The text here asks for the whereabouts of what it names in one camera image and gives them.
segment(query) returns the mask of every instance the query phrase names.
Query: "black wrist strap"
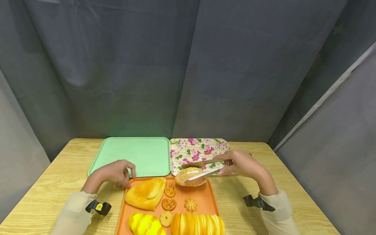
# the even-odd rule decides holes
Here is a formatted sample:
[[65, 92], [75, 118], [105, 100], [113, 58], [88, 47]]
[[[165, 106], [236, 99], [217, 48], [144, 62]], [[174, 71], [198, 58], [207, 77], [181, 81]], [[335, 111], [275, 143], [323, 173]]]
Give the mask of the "black wrist strap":
[[86, 208], [85, 210], [88, 213], [91, 213], [93, 210], [98, 212], [100, 215], [107, 215], [108, 212], [111, 210], [111, 205], [107, 202], [99, 203], [97, 200], [93, 200]]
[[262, 200], [260, 197], [253, 199], [252, 195], [245, 196], [243, 198], [245, 204], [247, 207], [255, 206], [257, 208], [261, 208], [264, 211], [275, 211], [276, 209], [269, 204], [267, 204], [264, 200]]

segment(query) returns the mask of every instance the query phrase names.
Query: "floral tray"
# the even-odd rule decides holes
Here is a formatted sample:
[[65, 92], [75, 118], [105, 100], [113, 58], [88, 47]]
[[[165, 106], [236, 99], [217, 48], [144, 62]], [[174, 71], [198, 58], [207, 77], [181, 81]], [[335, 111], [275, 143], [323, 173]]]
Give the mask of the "floral tray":
[[[230, 146], [224, 139], [171, 139], [170, 140], [170, 158], [171, 173], [176, 176], [183, 168], [185, 163], [205, 161], [212, 159], [215, 155], [222, 154], [230, 150]], [[222, 168], [221, 162], [212, 163], [204, 166], [204, 171], [212, 171]]]

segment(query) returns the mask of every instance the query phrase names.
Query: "pastry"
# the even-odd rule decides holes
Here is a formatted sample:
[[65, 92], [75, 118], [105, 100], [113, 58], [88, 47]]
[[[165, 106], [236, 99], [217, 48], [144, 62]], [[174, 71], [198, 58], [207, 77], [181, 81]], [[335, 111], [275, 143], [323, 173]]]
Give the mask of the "pastry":
[[172, 184], [170, 184], [170, 183], [166, 185], [166, 188], [172, 188], [172, 190], [175, 189], [174, 185], [172, 185]]
[[193, 186], [193, 187], [200, 186], [206, 183], [206, 180], [203, 177], [190, 181], [189, 183], [186, 183], [185, 181], [189, 178], [198, 176], [199, 174], [202, 174], [202, 173], [204, 173], [204, 171], [201, 168], [189, 167], [189, 168], [181, 170], [176, 175], [175, 181], [178, 185], [181, 185], [181, 186]]
[[167, 180], [154, 178], [131, 187], [125, 194], [125, 202], [131, 206], [153, 211], [162, 199]]
[[163, 227], [169, 227], [171, 225], [172, 219], [174, 216], [170, 211], [163, 212], [159, 220]]
[[196, 201], [193, 200], [193, 199], [187, 199], [187, 200], [185, 200], [185, 202], [184, 202], [184, 208], [185, 208], [187, 211], [193, 213], [194, 211], [197, 211], [197, 203], [196, 203]]
[[128, 223], [134, 235], [166, 235], [161, 222], [153, 215], [135, 213], [129, 217]]
[[169, 198], [175, 197], [176, 193], [174, 190], [174, 186], [172, 184], [168, 184], [165, 188], [165, 195]]
[[165, 211], [173, 211], [176, 208], [176, 201], [174, 199], [163, 199], [162, 208]]
[[222, 219], [217, 215], [176, 214], [171, 223], [172, 235], [225, 235]]

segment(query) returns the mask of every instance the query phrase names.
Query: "pretzel cookie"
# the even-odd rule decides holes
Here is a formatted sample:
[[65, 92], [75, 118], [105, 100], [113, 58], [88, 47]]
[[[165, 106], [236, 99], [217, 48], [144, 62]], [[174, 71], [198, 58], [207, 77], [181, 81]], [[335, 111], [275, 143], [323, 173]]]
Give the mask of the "pretzel cookie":
[[162, 208], [165, 211], [173, 211], [176, 208], [176, 201], [174, 199], [163, 199]]
[[165, 187], [165, 195], [169, 198], [175, 197], [176, 193], [175, 193], [175, 190], [174, 190], [174, 186], [172, 184], [168, 184]]

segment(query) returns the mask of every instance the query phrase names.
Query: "sleeve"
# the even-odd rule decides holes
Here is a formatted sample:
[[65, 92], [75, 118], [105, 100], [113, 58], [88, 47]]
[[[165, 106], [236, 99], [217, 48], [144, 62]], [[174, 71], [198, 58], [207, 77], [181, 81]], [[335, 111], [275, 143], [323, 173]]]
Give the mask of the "sleeve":
[[272, 196], [265, 196], [259, 193], [259, 197], [276, 209], [273, 212], [261, 210], [261, 217], [269, 235], [300, 234], [291, 216], [293, 210], [290, 202], [283, 190], [278, 189], [278, 194]]
[[82, 235], [91, 223], [92, 217], [92, 214], [88, 213], [85, 208], [96, 198], [96, 194], [72, 193], [50, 235]]

